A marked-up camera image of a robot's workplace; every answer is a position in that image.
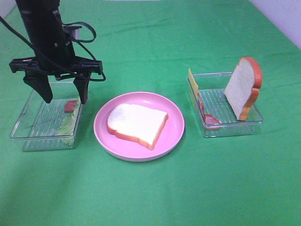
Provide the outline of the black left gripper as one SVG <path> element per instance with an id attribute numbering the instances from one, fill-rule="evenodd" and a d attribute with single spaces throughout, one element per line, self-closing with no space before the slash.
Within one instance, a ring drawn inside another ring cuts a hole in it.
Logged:
<path id="1" fill-rule="evenodd" d="M 70 67 L 66 68 L 56 64 L 31 43 L 28 44 L 30 48 L 37 51 L 42 56 L 42 60 L 50 64 L 50 68 L 45 70 L 42 69 L 36 56 L 13 59 L 9 63 L 9 67 L 13 73 L 16 73 L 17 71 L 33 72 L 26 73 L 23 81 L 25 84 L 33 88 L 48 104 L 53 98 L 53 93 L 47 75 L 55 76 L 55 79 L 58 81 L 75 78 L 73 84 L 78 90 L 82 104 L 85 104 L 88 100 L 89 82 L 103 81 L 102 78 L 93 79 L 90 77 L 91 73 L 103 75 L 103 66 L 101 61 L 76 56 Z"/>

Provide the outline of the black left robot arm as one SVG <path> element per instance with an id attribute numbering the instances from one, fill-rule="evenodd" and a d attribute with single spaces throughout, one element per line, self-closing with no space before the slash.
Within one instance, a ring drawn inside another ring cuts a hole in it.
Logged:
<path id="1" fill-rule="evenodd" d="M 40 94 L 46 103 L 53 98 L 49 76 L 54 76 L 58 81 L 73 78 L 81 103 L 85 104 L 88 84 L 92 81 L 91 74 L 104 76 L 103 65 L 95 57 L 87 59 L 77 56 L 73 43 L 80 46 L 85 43 L 85 40 L 76 38 L 82 26 L 87 27 L 94 36 L 95 30 L 84 22 L 63 23 L 58 0 L 18 0 L 16 4 L 29 39 L 12 27 L 9 30 L 28 44 L 35 56 L 13 59 L 9 64 L 11 71 L 24 71 L 24 83 Z"/>

